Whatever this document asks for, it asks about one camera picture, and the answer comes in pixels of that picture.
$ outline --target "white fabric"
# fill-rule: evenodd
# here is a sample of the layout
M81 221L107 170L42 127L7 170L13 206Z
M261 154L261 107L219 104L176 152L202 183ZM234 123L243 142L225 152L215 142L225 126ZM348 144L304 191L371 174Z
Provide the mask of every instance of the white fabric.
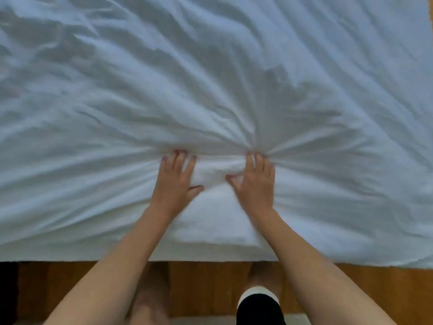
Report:
M269 291L266 287L263 287L263 286L254 286L254 287L251 287L248 290L246 290L241 295L241 297L239 298L239 302L238 302L238 307L237 308L239 309L239 306L241 305L241 302L243 300L245 300L246 298L248 298L250 295L253 295L253 294L264 294L264 295L270 296L271 298L273 298L273 300L275 302L277 302L278 304L280 304L280 301L278 300L277 296L274 293L272 293L271 291Z
M155 260L274 260L228 172L335 261L433 267L427 0L0 0L0 260L92 260L161 156L204 191Z

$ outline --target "leg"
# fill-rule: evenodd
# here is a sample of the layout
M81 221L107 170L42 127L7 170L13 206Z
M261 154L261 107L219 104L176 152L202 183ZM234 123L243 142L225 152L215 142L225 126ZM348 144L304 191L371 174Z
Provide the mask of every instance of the leg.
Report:
M149 262L133 302L129 325L169 325L170 285L167 262Z
M279 305L283 283L283 273L270 262L254 263L249 273L246 291L239 301L237 325L285 324Z

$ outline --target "right hand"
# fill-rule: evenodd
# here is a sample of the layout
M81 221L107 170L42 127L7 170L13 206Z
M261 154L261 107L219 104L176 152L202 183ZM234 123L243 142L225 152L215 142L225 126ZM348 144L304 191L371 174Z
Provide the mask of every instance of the right hand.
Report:
M227 174L226 180L233 187L239 202L254 221L266 216L274 206L275 167L267 157L259 153L247 154L242 184L233 175Z

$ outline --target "black shorts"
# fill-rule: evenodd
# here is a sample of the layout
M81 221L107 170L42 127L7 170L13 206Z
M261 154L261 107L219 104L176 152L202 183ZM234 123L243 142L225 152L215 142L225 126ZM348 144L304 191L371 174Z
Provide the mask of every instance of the black shorts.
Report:
M247 296L239 305L236 325L285 325L283 311L273 298L266 294Z

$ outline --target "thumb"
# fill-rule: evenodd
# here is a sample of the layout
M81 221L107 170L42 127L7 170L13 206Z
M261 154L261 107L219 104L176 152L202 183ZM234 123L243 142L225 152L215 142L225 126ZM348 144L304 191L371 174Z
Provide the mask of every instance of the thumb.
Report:
M203 186L196 186L196 187L190 188L189 191L188 191L188 193L187 193L187 196L188 196L189 200L192 201L203 190L204 190Z
M226 181L230 186L233 187L235 193L238 194L241 190L241 185L236 181L235 177L233 175L226 174Z

